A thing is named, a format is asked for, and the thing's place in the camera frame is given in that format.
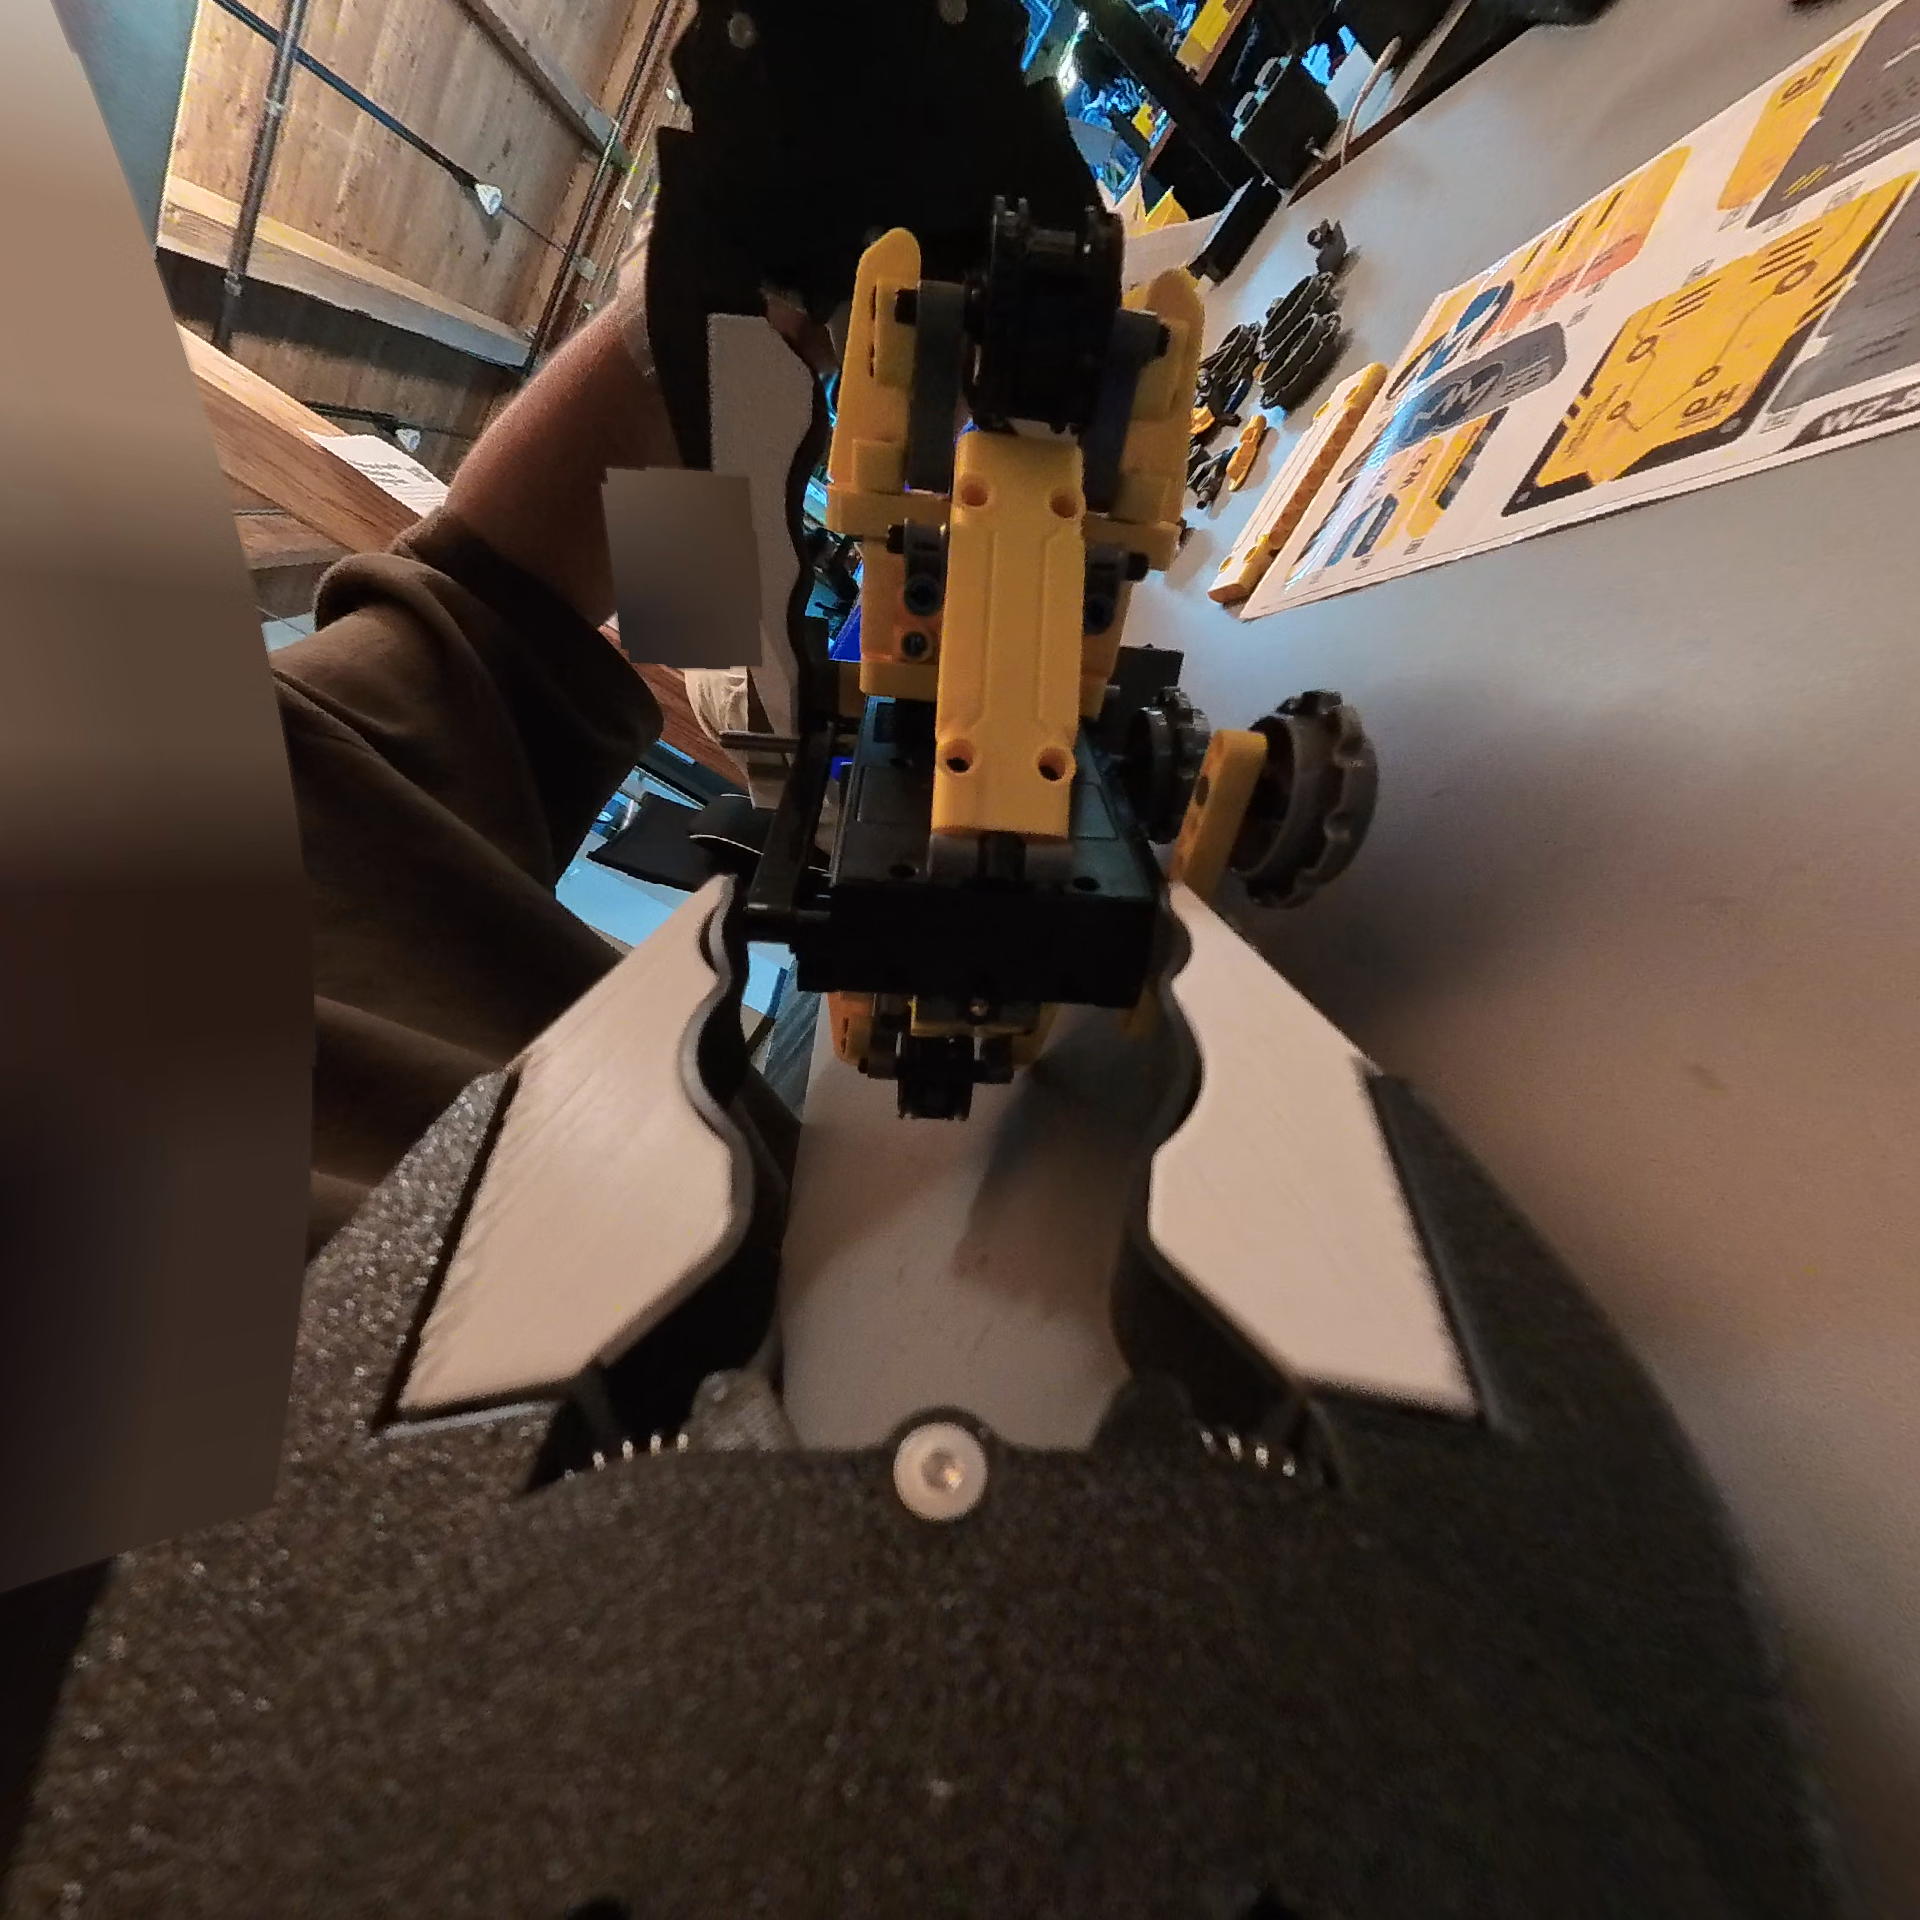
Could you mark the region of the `long yellow toy beam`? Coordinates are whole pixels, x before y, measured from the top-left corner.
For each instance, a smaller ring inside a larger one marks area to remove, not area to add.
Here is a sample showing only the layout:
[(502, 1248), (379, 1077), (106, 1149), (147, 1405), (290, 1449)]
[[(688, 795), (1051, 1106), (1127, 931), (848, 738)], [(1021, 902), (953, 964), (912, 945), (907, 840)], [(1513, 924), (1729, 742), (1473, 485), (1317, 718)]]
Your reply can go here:
[(1236, 538), (1208, 588), (1208, 597), (1217, 605), (1244, 605), (1258, 592), (1258, 581), (1306, 520), (1316, 495), (1327, 487), (1327, 476), (1362, 427), (1387, 375), (1387, 363), (1365, 363), (1350, 374), (1295, 436), (1244, 536)]

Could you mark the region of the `person's left hand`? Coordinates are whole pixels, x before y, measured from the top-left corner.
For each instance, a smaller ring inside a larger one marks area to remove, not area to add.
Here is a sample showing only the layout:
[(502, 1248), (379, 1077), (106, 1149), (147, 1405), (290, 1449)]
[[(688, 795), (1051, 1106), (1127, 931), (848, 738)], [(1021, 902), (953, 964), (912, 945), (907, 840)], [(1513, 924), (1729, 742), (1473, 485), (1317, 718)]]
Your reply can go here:
[(676, 468), (646, 292), (618, 292), (502, 410), (451, 478), (451, 520), (592, 625), (614, 618), (610, 473)]

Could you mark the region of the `black power adapter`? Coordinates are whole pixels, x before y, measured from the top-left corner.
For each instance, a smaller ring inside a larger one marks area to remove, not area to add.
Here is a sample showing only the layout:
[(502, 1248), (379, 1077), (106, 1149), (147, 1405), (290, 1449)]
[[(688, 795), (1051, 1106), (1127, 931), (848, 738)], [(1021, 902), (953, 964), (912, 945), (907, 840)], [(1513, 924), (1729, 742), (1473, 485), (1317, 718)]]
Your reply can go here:
[(1304, 61), (1266, 61), (1241, 98), (1230, 140), (1277, 191), (1295, 191), (1324, 160), (1343, 115)]

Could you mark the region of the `person's left forearm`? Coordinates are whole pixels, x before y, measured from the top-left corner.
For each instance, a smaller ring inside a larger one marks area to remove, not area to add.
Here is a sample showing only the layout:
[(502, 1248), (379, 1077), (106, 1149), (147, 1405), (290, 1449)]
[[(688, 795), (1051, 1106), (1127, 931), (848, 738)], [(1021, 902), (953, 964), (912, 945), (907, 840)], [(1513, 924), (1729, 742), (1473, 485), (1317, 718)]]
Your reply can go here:
[(614, 970), (559, 879), (662, 708), (451, 511), (329, 571), (274, 660), (316, 939), (308, 1257)]

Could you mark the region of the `short yellow toy beam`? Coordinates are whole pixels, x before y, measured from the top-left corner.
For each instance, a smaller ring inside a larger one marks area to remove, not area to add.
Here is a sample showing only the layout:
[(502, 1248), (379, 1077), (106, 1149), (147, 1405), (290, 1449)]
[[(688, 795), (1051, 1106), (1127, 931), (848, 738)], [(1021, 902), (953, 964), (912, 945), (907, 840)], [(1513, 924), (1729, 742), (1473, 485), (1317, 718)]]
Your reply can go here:
[(1219, 729), (1208, 742), (1201, 776), (1179, 820), (1168, 885), (1183, 885), (1196, 899), (1217, 899), (1236, 840), (1249, 825), (1257, 787), (1266, 774), (1266, 738), (1253, 729)]

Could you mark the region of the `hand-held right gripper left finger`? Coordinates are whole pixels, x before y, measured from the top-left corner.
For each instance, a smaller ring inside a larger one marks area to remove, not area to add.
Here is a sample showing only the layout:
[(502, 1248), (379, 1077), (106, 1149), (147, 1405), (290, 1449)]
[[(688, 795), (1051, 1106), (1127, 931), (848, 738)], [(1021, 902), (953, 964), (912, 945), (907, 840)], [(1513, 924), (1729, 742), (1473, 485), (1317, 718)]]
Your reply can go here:
[(739, 989), (736, 879), (710, 879), (523, 1048), (398, 1420), (540, 1401), (629, 1420), (614, 1366), (754, 1238)]

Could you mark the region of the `white printed paper sheet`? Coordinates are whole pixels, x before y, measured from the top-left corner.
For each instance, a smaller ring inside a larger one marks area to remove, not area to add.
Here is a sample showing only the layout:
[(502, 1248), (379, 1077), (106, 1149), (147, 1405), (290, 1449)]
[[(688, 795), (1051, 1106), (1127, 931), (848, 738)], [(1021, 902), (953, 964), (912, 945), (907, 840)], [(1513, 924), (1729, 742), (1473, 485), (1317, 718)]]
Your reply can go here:
[(433, 514), (449, 501), (449, 485), (423, 468), (414, 452), (390, 444), (386, 436), (308, 436), (323, 452), (334, 452), (353, 473), (359, 473), (378, 491), (407, 507), (414, 514)]

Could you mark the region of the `small yellow toy piece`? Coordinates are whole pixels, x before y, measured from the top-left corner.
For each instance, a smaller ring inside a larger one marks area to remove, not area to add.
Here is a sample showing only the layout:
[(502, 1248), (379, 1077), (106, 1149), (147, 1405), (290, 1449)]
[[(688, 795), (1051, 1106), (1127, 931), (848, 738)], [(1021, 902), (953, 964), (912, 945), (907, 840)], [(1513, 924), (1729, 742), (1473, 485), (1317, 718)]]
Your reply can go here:
[(1193, 501), (1211, 511), (1217, 501), (1241, 491), (1271, 436), (1271, 420), (1257, 414), (1253, 420), (1236, 424), (1236, 441), (1219, 452), (1201, 449), (1189, 462), (1189, 491)]

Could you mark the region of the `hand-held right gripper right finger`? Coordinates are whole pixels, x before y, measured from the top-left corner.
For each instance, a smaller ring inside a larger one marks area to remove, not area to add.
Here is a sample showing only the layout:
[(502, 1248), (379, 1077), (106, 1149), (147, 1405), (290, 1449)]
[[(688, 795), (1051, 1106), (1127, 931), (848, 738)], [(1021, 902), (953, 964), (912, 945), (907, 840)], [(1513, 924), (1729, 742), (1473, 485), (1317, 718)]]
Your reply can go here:
[(1168, 1088), (1118, 1284), (1123, 1360), (1204, 1443), (1304, 1443), (1335, 1412), (1477, 1438), (1373, 1063), (1189, 885), (1156, 1011)]

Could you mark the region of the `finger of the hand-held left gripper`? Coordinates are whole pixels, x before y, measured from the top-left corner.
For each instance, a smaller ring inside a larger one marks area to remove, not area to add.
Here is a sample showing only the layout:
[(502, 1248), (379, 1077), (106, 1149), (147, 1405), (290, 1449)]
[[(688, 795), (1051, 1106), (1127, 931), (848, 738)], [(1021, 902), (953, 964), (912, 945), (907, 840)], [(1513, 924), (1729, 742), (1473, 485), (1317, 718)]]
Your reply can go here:
[(800, 713), (800, 643), (813, 568), (803, 491), (828, 449), (828, 398), (813, 363), (754, 317), (710, 317), (710, 468), (747, 485), (755, 536), (755, 700)]

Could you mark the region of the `black chair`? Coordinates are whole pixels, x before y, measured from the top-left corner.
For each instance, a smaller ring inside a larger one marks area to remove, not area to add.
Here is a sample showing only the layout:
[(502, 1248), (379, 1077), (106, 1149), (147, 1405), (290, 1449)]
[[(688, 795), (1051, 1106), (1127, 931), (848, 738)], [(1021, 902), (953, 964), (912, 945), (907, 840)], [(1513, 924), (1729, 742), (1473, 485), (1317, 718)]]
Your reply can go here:
[(755, 809), (739, 791), (703, 809), (650, 791), (592, 861), (629, 879), (695, 895), (712, 874), (754, 879), (771, 820), (769, 809)]

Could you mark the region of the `yellow grey building-block toy vehicle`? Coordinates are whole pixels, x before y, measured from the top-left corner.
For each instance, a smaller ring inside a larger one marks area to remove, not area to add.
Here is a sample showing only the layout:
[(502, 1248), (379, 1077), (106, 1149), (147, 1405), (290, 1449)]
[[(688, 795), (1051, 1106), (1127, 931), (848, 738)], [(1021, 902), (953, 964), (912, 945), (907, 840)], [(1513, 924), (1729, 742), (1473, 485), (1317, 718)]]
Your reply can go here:
[(1068, 1007), (1138, 1007), (1204, 718), (1127, 700), (1133, 592), (1179, 548), (1193, 276), (1123, 291), (1123, 227), (995, 204), (968, 276), (889, 231), (857, 268), (828, 531), (858, 660), (794, 621), (800, 734), (732, 854), (754, 939), (828, 997), (898, 1116), (968, 1121)]

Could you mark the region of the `large black toy gear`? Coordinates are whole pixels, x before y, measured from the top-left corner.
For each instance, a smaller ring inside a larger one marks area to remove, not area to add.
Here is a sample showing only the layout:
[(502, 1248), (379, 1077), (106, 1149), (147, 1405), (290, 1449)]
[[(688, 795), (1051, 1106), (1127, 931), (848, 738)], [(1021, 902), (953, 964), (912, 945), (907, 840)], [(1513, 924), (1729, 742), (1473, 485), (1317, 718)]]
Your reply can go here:
[(1257, 734), (1266, 745), (1230, 871), (1257, 907), (1304, 907), (1332, 886), (1373, 825), (1379, 755), (1343, 692), (1287, 699)]

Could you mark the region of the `yellow grey sticker sheet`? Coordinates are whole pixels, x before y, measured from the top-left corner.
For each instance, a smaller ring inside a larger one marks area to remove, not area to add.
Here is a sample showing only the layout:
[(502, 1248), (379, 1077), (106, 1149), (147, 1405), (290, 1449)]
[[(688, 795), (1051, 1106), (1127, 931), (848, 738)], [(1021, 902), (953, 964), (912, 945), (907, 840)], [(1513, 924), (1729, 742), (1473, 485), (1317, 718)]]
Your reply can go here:
[(1917, 3), (1442, 292), (1241, 618), (1917, 427)]

